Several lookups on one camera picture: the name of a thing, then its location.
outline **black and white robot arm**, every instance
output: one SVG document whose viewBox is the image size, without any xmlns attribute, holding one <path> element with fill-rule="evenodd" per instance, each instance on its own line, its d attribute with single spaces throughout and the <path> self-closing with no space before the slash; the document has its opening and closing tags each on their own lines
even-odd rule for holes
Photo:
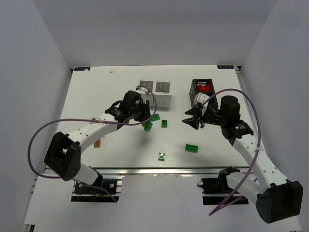
<svg viewBox="0 0 309 232">
<path fill-rule="evenodd" d="M 122 123 L 128 123 L 131 119 L 137 122 L 149 119 L 149 93 L 143 87 L 138 87 L 136 91 L 130 90 L 122 101 L 115 102 L 98 117 L 101 123 L 89 123 L 68 134 L 56 133 L 45 156 L 45 164 L 65 181 L 74 179 L 101 187 L 101 174 L 82 164 L 81 154 L 98 139 L 120 129 Z"/>
<path fill-rule="evenodd" d="M 248 165 L 252 164 L 258 149 L 257 136 L 247 123 L 240 120 L 240 104 L 234 96 L 224 96 L 221 107 L 215 107 L 212 102 L 203 105 L 209 97 L 198 93 L 195 106 L 185 112 L 192 118 L 183 120 L 184 123 L 198 130 L 204 123 L 221 126 L 223 136 L 243 156 Z M 253 173 L 258 182 L 247 178 L 237 190 L 250 202 L 255 204 L 260 217 L 266 222 L 282 220 L 300 213 L 303 188 L 298 181 L 291 182 L 269 159 L 263 149 L 253 166 Z M 243 179 L 237 168 L 227 168 L 220 171 L 218 180 L 223 191 L 235 189 Z"/>
</svg>

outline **small green block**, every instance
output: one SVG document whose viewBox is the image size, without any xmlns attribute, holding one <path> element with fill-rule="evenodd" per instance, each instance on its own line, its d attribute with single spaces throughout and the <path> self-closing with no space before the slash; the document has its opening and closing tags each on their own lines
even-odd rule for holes
<svg viewBox="0 0 309 232">
<path fill-rule="evenodd" d="M 151 122 L 147 122 L 144 127 L 144 131 L 150 131 L 153 124 Z"/>
<path fill-rule="evenodd" d="M 159 161 L 164 161 L 165 160 L 165 153 L 159 152 L 158 160 Z"/>
<path fill-rule="evenodd" d="M 168 121 L 167 120 L 162 120 L 161 127 L 163 127 L 163 128 L 168 127 Z"/>
<path fill-rule="evenodd" d="M 160 116 L 159 114 L 155 114 L 152 119 L 150 119 L 151 122 L 154 122 L 154 121 L 157 121 L 157 120 L 160 120 Z"/>
<path fill-rule="evenodd" d="M 198 146 L 189 145 L 189 144 L 185 145 L 185 151 L 197 153 L 197 150 L 198 150 Z"/>
</svg>

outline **black box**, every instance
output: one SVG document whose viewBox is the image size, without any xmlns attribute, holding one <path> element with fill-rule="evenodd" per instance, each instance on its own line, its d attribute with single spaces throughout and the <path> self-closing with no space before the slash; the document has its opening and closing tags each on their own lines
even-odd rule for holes
<svg viewBox="0 0 309 232">
<path fill-rule="evenodd" d="M 196 94 L 198 93 L 203 93 L 211 97 L 215 91 L 213 87 L 213 83 L 211 79 L 194 79 L 192 80 L 191 88 L 190 88 L 190 102 L 191 102 L 191 107 L 194 107 L 194 98 Z M 218 107 L 218 101 L 217 98 L 214 97 L 211 100 L 212 103 L 214 103 L 214 107 Z"/>
</svg>

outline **black label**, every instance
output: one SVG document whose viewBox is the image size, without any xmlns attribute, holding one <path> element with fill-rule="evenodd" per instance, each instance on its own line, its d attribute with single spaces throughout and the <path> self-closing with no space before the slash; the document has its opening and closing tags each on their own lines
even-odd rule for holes
<svg viewBox="0 0 309 232">
<path fill-rule="evenodd" d="M 234 69 L 233 65 L 217 65 L 218 69 Z"/>
<path fill-rule="evenodd" d="M 90 67 L 75 67 L 74 71 L 89 71 Z"/>
</svg>

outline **white wall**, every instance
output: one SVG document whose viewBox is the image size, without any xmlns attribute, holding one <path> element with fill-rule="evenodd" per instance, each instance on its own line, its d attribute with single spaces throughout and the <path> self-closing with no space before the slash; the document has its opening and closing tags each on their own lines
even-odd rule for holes
<svg viewBox="0 0 309 232">
<path fill-rule="evenodd" d="M 79 65 L 243 64 L 276 0 L 34 0 Z"/>
<path fill-rule="evenodd" d="M 19 231 L 35 175 L 27 146 L 35 130 L 59 117 L 70 70 L 31 0 L 0 7 L 0 230 Z M 32 160 L 42 170 L 55 127 L 41 133 Z"/>
<path fill-rule="evenodd" d="M 298 217 L 303 231 L 309 231 L 308 12 L 308 1 L 279 0 L 242 68 L 268 155 L 304 187 Z"/>
</svg>

